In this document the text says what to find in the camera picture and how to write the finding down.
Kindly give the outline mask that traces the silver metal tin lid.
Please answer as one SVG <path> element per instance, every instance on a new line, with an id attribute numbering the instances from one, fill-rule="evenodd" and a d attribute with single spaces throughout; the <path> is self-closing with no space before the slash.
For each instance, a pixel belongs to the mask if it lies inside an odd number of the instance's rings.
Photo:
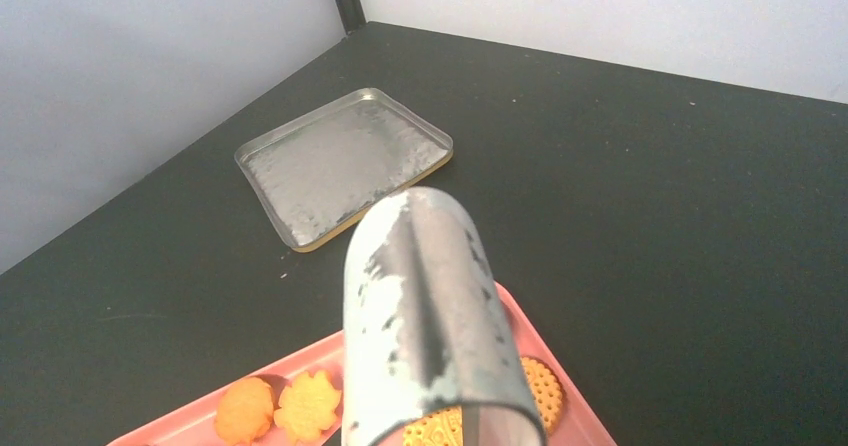
<path id="1" fill-rule="evenodd" d="M 450 135 L 367 87 L 246 142 L 234 159 L 283 243 L 307 253 L 453 151 Z"/>

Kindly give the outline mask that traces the flower-shaped tan cookie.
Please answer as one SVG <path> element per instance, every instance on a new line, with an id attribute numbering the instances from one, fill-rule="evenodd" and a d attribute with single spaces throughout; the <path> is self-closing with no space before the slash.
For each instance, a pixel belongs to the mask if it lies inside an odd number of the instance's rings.
<path id="1" fill-rule="evenodd" d="M 291 445 L 312 443 L 338 420 L 342 391 L 327 370 L 303 371 L 282 390 L 274 423 L 284 430 Z"/>

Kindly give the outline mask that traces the round dotted yellow biscuit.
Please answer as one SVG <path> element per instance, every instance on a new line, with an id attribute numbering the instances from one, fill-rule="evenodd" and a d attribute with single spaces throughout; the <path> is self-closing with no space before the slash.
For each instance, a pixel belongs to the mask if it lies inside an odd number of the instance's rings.
<path id="1" fill-rule="evenodd" d="M 404 428 L 404 446 L 462 446 L 462 413 L 458 407 L 427 415 Z"/>
<path id="2" fill-rule="evenodd" d="M 565 411 L 564 388 L 554 371 L 542 360 L 522 356 L 521 364 L 546 433 L 551 436 Z"/>

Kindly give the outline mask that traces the round swirl tan cookie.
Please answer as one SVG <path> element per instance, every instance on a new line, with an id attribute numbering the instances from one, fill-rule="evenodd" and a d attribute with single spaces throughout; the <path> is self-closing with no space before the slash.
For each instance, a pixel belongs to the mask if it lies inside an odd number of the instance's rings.
<path id="1" fill-rule="evenodd" d="M 243 378 L 221 397 L 214 429 L 226 445 L 252 445 L 270 430 L 273 413 L 271 385 L 259 377 Z"/>

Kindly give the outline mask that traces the metal tongs white handles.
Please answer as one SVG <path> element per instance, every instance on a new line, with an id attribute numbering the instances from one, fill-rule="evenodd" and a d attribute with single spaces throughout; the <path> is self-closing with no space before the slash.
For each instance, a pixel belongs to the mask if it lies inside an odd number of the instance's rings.
<path id="1" fill-rule="evenodd" d="M 482 241 L 451 195 L 412 187 L 356 227 L 343 272 L 346 445 L 456 407 L 468 445 L 543 445 L 547 434 Z"/>

